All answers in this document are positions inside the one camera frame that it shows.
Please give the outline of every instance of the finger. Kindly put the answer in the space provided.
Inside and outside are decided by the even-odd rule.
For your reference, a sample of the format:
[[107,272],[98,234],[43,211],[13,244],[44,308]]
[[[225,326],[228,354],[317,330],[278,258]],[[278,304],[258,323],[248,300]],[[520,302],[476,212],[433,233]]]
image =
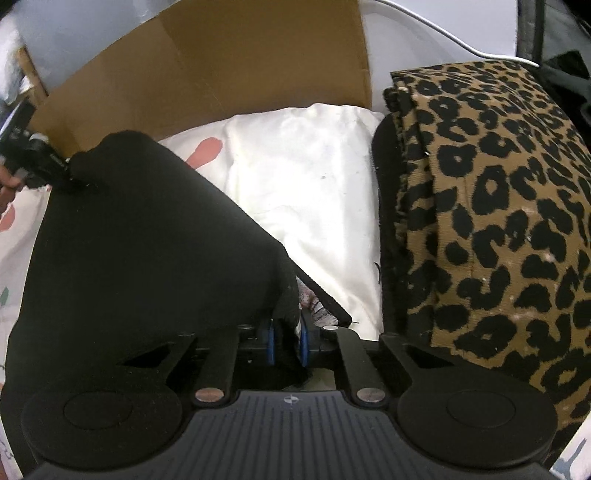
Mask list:
[[8,207],[8,204],[14,200],[16,196],[16,191],[14,189],[10,189],[8,187],[2,187],[0,189],[0,212],[4,212]]
[[13,177],[5,166],[0,166],[0,184],[15,189],[21,184],[21,180]]

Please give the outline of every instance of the leopard print bag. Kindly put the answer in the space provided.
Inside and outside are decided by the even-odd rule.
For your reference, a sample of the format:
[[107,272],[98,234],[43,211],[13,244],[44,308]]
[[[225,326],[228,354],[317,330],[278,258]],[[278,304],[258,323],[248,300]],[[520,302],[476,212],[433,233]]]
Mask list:
[[392,79],[373,145],[385,328],[547,392],[551,465],[591,400],[591,155],[517,63]]

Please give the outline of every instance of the white pillow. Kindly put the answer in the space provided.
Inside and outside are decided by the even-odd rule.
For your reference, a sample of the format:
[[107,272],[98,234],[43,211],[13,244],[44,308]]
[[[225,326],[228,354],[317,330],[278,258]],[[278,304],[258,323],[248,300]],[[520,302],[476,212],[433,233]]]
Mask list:
[[278,239],[367,340],[383,325],[370,155],[383,117],[317,103],[238,115],[161,141]]

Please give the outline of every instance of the human hand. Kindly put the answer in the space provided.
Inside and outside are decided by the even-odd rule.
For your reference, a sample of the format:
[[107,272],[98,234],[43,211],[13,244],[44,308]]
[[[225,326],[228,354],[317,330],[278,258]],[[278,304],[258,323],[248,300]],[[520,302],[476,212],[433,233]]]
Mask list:
[[8,205],[14,200],[17,191],[21,190],[21,179],[13,177],[8,169],[0,166],[0,215],[4,213]]

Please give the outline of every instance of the white wall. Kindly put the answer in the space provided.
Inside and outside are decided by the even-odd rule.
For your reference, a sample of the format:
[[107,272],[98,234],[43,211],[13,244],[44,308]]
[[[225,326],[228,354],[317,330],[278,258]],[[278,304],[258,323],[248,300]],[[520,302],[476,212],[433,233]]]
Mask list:
[[[486,53],[515,55],[517,0],[395,0]],[[407,15],[361,0],[374,110],[385,112],[389,73],[478,58]]]

